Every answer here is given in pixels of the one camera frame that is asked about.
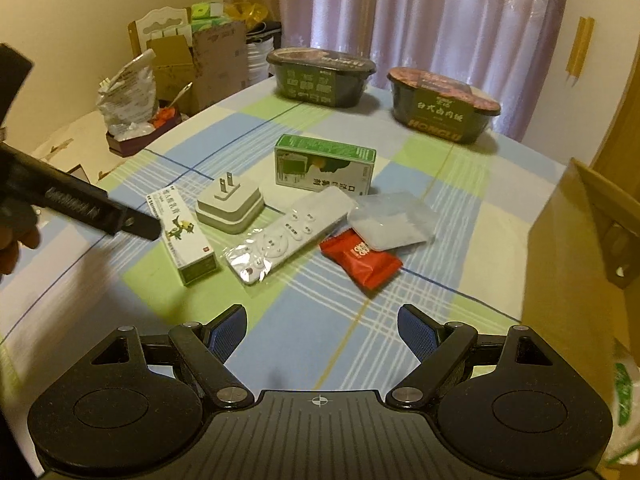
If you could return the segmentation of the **person's left hand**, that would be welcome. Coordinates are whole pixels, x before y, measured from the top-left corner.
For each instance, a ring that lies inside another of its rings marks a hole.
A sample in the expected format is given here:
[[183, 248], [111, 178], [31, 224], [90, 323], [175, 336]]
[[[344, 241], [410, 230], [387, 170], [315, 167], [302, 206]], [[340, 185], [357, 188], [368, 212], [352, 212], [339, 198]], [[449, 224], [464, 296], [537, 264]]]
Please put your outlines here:
[[0, 274], [10, 275], [20, 258], [22, 247], [36, 249], [40, 245], [40, 232], [35, 226], [22, 235], [17, 235], [6, 226], [0, 229]]

